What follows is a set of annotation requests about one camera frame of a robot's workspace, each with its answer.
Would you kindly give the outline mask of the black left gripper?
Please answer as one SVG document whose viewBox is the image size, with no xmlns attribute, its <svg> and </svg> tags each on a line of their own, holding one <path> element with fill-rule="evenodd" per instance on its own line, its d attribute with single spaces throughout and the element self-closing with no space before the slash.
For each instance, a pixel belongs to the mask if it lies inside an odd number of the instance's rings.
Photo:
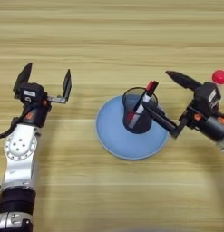
<svg viewBox="0 0 224 232">
<path fill-rule="evenodd" d="M 16 99 L 19 98 L 21 84 L 28 82 L 29 80 L 32 66 L 32 63 L 27 64 L 16 79 L 15 86 L 13 88 Z M 67 103 L 71 88 L 71 71 L 68 70 L 63 81 L 63 96 L 52 97 L 45 95 L 42 98 L 34 98 L 31 96 L 21 97 L 20 100 L 24 105 L 23 113 L 25 114 L 22 119 L 22 123 L 42 128 L 47 118 L 47 114 L 52 109 L 52 102 Z"/>
</svg>

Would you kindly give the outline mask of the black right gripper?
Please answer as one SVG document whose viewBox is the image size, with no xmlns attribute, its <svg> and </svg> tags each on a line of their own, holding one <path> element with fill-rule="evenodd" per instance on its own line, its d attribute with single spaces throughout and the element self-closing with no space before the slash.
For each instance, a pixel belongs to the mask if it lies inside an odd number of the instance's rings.
<svg viewBox="0 0 224 232">
<path fill-rule="evenodd" d="M 166 73 L 178 85 L 184 89 L 195 91 L 201 84 L 189 76 L 174 71 L 166 71 Z M 213 141 L 224 140 L 224 123 L 221 123 L 218 116 L 205 116 L 201 111 L 196 110 L 191 104 L 180 116 L 180 124 L 171 121 L 165 112 L 156 105 L 144 102 L 143 107 L 150 114 L 152 119 L 167 130 L 174 138 L 177 138 L 185 127 L 196 130 L 210 138 Z"/>
</svg>

